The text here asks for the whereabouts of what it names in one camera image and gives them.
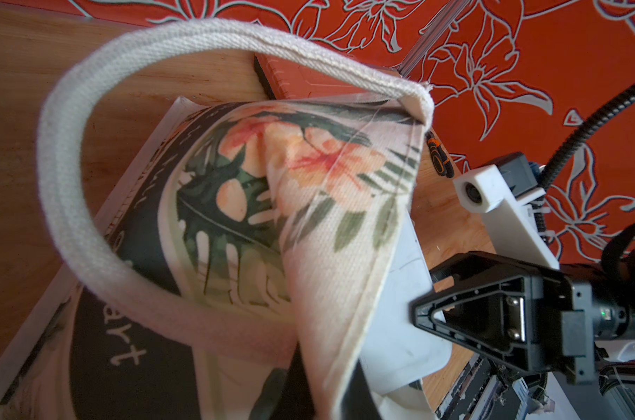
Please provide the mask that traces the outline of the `white canvas tote bag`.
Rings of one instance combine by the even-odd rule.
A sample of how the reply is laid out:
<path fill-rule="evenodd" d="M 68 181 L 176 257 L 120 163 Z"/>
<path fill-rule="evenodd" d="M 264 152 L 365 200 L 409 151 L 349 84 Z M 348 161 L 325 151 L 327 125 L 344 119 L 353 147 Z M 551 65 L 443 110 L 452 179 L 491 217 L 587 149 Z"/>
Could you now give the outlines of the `white canvas tote bag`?
<path fill-rule="evenodd" d="M 177 99 L 97 216 L 95 105 L 177 56 L 233 49 L 364 89 Z M 227 19 L 128 33 L 42 107 L 39 197 L 63 268 L 0 360 L 0 419 L 431 419 L 422 379 L 371 390 L 360 357 L 409 214 L 430 85 Z"/>

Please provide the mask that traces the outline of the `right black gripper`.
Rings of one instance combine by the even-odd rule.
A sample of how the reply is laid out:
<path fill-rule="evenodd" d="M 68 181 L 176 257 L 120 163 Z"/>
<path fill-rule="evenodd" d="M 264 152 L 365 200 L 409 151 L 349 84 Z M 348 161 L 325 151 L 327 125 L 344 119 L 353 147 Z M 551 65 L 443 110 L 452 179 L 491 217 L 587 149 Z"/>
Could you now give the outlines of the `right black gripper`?
<path fill-rule="evenodd" d="M 522 375 L 564 374 L 573 385 L 597 379 L 596 341 L 627 329 L 619 285 L 597 264 L 532 269 L 483 251 L 432 268 L 434 292 L 410 304 L 413 325 Z"/>

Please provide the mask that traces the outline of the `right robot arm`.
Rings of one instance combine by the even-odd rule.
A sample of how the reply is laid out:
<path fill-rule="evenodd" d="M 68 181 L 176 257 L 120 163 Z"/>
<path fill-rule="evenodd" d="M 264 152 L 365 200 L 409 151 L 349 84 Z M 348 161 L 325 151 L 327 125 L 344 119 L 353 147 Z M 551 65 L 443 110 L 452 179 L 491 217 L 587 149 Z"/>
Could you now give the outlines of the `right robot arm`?
<path fill-rule="evenodd" d="M 635 222 L 593 264 L 561 264 L 548 247 L 543 203 L 589 138 L 635 103 L 635 84 L 613 97 L 537 167 L 515 152 L 454 180 L 480 215 L 493 252 L 454 255 L 430 271 L 453 285 L 411 302 L 412 325 L 488 360 L 489 387 L 514 390 L 517 418 L 550 407 L 548 375 L 572 385 L 635 387 Z"/>

